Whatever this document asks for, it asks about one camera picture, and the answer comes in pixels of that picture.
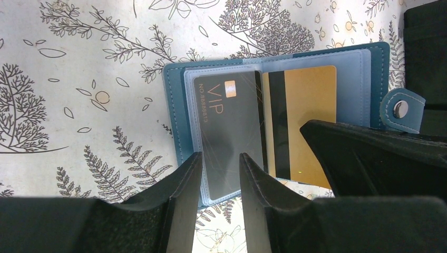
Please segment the gold black credit card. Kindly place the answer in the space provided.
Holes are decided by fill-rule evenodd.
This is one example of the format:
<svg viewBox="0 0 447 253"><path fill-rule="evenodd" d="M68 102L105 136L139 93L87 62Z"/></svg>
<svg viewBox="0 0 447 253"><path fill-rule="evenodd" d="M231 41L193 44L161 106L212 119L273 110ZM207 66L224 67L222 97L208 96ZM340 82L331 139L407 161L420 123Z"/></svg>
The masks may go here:
<svg viewBox="0 0 447 253"><path fill-rule="evenodd" d="M310 120L336 121L336 76L333 65L262 74L271 176L329 188L322 166L300 129Z"/></svg>

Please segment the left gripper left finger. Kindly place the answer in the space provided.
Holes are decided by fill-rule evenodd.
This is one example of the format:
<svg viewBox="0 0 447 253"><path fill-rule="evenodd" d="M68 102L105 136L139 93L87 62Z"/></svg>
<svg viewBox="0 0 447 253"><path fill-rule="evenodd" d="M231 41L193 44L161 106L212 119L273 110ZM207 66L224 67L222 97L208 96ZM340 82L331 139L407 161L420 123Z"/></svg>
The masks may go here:
<svg viewBox="0 0 447 253"><path fill-rule="evenodd" d="M191 252L202 154L122 203L1 199L1 252Z"/></svg>

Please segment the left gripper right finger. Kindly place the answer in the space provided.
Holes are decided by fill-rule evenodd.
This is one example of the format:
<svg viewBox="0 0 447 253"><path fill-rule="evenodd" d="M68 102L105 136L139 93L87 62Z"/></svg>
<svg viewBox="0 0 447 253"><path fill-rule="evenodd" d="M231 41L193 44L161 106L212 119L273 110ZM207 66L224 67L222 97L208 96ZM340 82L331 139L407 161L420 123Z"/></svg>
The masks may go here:
<svg viewBox="0 0 447 253"><path fill-rule="evenodd" d="M239 157L248 252L446 252L446 204L433 197L309 200Z"/></svg>

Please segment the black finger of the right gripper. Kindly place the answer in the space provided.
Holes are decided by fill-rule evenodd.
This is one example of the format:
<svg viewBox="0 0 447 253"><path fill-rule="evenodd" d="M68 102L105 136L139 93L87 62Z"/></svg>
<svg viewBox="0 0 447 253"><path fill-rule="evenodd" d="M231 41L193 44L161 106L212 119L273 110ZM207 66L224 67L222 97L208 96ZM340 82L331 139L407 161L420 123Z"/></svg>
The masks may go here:
<svg viewBox="0 0 447 253"><path fill-rule="evenodd" d="M446 199L446 137L310 120L301 134L335 196Z"/></svg>

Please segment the blue leather card holder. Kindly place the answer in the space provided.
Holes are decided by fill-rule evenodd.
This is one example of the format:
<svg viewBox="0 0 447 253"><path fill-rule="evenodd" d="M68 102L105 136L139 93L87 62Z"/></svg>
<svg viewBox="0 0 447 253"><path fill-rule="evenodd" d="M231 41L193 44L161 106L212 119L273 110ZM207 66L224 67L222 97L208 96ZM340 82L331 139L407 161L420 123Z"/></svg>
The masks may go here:
<svg viewBox="0 0 447 253"><path fill-rule="evenodd" d="M200 151L199 207L240 195L239 155L272 176L328 187L300 128L309 120L419 133L425 99L388 90L386 42L162 70L176 155Z"/></svg>

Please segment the black VIP card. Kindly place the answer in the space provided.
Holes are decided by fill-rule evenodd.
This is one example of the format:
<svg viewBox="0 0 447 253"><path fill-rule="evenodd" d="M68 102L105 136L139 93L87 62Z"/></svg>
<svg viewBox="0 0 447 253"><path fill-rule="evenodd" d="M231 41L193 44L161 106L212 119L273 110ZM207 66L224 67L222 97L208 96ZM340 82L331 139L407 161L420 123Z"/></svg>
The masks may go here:
<svg viewBox="0 0 447 253"><path fill-rule="evenodd" d="M198 76L193 88L205 169L203 202L212 206L240 193L240 154L268 170L261 75L251 70Z"/></svg>

